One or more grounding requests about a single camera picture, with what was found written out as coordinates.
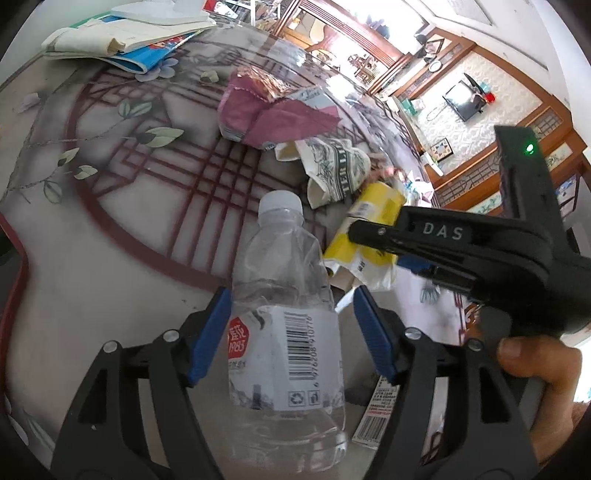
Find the person's right hand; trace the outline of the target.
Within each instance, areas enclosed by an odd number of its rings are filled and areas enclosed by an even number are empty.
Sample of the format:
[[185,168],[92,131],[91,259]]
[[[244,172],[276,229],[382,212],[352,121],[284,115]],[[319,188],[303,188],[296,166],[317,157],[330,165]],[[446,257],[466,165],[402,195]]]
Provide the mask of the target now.
[[504,338],[497,360],[510,375],[545,383],[530,438],[539,463],[553,457],[574,431],[574,396],[582,355],[576,348],[549,336]]

